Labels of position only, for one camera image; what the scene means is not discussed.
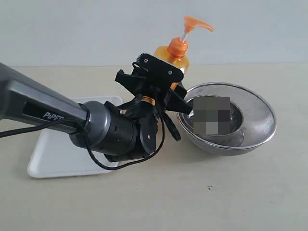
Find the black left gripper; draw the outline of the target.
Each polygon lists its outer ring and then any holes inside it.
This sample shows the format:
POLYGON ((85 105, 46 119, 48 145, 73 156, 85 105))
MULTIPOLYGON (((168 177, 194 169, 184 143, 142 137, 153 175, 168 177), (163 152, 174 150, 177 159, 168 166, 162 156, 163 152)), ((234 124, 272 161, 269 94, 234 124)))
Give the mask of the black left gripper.
POLYGON ((134 69, 130 75, 119 70, 115 81, 134 96, 141 95, 159 103, 163 110, 187 115, 193 110, 192 106, 184 99, 187 90, 181 83, 173 89, 169 77, 155 77, 140 69, 134 69))

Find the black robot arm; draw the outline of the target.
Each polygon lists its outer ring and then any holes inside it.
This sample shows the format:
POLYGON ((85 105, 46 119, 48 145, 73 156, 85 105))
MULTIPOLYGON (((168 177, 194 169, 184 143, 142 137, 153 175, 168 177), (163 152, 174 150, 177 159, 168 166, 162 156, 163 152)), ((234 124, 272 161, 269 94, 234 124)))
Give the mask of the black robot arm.
POLYGON ((115 80, 133 99, 121 105, 96 100, 77 103, 13 68, 0 66, 0 117, 27 124, 2 132, 2 137, 29 133, 45 128, 68 134, 71 142, 88 151, 96 164, 95 152, 110 162, 126 166, 150 159, 162 143, 160 130, 181 139, 167 111, 189 114, 192 107, 185 101, 181 85, 183 73, 176 67, 153 60, 134 62, 131 74, 119 70, 115 80))

